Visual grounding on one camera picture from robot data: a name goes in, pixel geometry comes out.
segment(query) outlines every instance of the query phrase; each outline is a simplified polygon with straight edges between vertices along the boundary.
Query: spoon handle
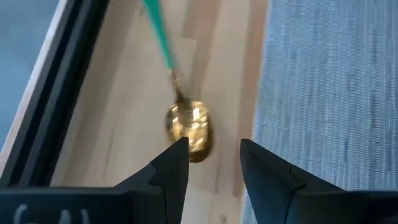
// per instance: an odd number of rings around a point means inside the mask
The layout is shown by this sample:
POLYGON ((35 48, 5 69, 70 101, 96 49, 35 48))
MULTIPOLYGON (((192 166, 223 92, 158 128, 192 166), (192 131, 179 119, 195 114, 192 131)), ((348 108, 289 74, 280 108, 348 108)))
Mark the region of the spoon handle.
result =
POLYGON ((166 33, 164 31, 162 23, 162 11, 160 10, 159 0, 142 0, 144 2, 145 9, 148 13, 149 19, 155 29, 157 40, 159 41, 161 51, 163 53, 166 66, 169 70, 175 68, 175 64, 172 58, 172 54, 169 48, 169 42, 167 40, 166 33))

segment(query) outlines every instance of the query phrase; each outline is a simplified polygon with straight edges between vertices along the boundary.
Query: spoon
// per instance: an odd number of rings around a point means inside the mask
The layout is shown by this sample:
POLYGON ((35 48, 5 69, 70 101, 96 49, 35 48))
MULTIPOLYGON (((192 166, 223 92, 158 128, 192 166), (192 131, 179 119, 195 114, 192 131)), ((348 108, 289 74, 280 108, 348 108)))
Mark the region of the spoon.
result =
POLYGON ((175 103, 170 107, 165 117, 169 139, 175 142, 181 137, 188 137, 190 162, 203 162, 210 155, 213 146, 213 129, 208 109, 201 101, 191 100, 181 92, 177 69, 162 24, 159 0, 143 0, 143 2, 154 26, 175 92, 175 103))

